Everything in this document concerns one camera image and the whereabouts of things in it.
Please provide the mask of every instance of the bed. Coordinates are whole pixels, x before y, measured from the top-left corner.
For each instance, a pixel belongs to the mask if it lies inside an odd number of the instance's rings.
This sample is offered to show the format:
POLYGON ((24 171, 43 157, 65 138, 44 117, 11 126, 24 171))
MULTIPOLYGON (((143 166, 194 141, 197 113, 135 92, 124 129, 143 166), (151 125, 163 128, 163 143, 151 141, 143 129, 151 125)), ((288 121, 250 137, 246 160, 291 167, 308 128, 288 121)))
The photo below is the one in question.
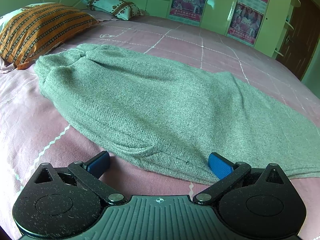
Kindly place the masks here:
MULTIPOLYGON (((112 19, 66 40, 50 53, 82 43, 119 46, 213 73, 230 72, 320 127, 320 100, 287 68, 255 49, 217 33, 151 16, 134 17, 129 21, 112 19)), ((49 162, 54 167, 65 167, 75 160, 86 161, 103 149, 76 131, 51 101, 40 94, 34 64, 26 70, 1 74, 0 87, 3 164, 0 186, 4 189, 0 226, 16 240, 20 233, 11 215, 12 206, 38 165, 49 162)), ((100 179, 126 196, 189 195, 192 198, 207 187, 141 170, 110 154, 111 167, 100 179)), ((307 207, 300 237, 318 239, 320 178, 291 181, 307 207)))

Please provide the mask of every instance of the gray towel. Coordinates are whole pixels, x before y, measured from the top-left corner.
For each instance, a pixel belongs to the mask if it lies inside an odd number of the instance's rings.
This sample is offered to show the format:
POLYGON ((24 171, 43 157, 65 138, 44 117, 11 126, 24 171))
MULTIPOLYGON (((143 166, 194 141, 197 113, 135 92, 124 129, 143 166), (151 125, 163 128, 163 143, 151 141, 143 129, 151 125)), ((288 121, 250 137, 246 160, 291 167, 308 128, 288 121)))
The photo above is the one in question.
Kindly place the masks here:
POLYGON ((41 93, 87 138, 149 171, 212 184, 217 152, 290 179, 320 177, 320 135, 304 116, 236 79, 110 45, 41 56, 41 93))

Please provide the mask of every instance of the screw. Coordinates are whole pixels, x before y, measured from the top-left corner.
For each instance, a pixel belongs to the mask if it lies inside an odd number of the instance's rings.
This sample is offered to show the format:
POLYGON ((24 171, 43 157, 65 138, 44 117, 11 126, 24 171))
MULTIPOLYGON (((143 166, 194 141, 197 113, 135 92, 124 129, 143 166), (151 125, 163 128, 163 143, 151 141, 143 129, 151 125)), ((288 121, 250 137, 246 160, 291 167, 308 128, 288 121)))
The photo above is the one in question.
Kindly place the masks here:
POLYGON ((117 202, 117 201, 120 201, 120 200, 123 200, 124 199, 124 196, 122 194, 119 194, 119 193, 113 193, 113 194, 110 194, 108 196, 108 199, 111 201, 111 202, 117 202))
POLYGON ((206 193, 200 193, 196 196, 196 199, 201 201, 201 202, 204 202, 204 201, 208 201, 211 199, 211 196, 209 194, 206 194, 206 193))

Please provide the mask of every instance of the shelf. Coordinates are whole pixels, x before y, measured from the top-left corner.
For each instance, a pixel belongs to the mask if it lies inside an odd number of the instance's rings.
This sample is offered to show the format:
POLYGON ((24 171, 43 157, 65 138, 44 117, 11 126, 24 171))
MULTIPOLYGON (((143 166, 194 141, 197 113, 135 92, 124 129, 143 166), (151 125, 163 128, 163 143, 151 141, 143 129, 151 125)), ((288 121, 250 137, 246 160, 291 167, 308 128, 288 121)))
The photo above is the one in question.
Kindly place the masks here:
POLYGON ((275 50, 275 53, 279 54, 281 57, 284 57, 284 55, 277 50, 275 50))
POLYGON ((294 30, 293 26, 292 26, 289 22, 287 22, 287 21, 285 21, 284 27, 285 27, 286 29, 291 29, 292 31, 294 30))
POLYGON ((291 0, 291 5, 293 7, 300 7, 301 6, 301 3, 299 0, 291 0))

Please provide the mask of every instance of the ribbed surface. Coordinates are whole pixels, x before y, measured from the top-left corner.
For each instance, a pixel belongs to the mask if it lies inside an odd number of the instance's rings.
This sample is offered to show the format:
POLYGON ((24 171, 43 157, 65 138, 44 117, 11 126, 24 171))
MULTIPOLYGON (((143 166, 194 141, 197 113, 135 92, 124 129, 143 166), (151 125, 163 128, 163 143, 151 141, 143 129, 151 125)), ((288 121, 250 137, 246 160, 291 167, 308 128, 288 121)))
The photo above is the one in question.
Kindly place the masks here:
POLYGON ((110 166, 110 157, 109 154, 104 154, 100 156, 97 160, 93 163, 88 165, 87 171, 95 176, 96 178, 100 178, 102 174, 106 171, 107 168, 110 166))
POLYGON ((219 178, 223 179, 228 176, 233 170, 232 167, 226 164, 223 160, 219 159, 217 156, 209 155, 209 167, 211 171, 219 178))
POLYGON ((188 196, 133 196, 125 205, 107 208, 101 220, 72 240, 228 240, 213 209, 188 196))

